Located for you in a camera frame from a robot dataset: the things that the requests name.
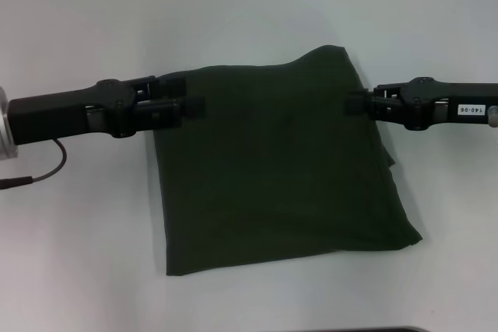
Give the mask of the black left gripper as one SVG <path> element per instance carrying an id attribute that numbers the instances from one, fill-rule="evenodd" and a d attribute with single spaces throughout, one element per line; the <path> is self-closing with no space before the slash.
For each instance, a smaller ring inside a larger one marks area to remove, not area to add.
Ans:
<path id="1" fill-rule="evenodd" d="M 11 100 L 7 118 L 16 145 L 98 132 L 127 138 L 203 118 L 205 97 L 186 94 L 183 78 L 108 79 L 85 89 Z"/>

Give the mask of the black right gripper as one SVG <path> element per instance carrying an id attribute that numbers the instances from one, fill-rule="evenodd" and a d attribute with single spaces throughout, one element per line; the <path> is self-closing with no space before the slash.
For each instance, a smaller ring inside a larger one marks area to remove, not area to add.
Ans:
<path id="1" fill-rule="evenodd" d="M 498 83 L 447 83 L 432 78 L 378 85 L 350 93 L 345 114 L 424 131 L 435 124 L 486 124 L 498 128 Z"/>

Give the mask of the dark green FREE! t-shirt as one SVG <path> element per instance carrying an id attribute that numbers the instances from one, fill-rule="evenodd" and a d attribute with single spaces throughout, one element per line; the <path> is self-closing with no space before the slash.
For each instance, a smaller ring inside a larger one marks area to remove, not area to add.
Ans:
<path id="1" fill-rule="evenodd" d="M 176 77 L 207 114 L 154 134 L 169 276 L 422 239 L 377 125 L 343 112 L 361 86 L 343 47 Z"/>

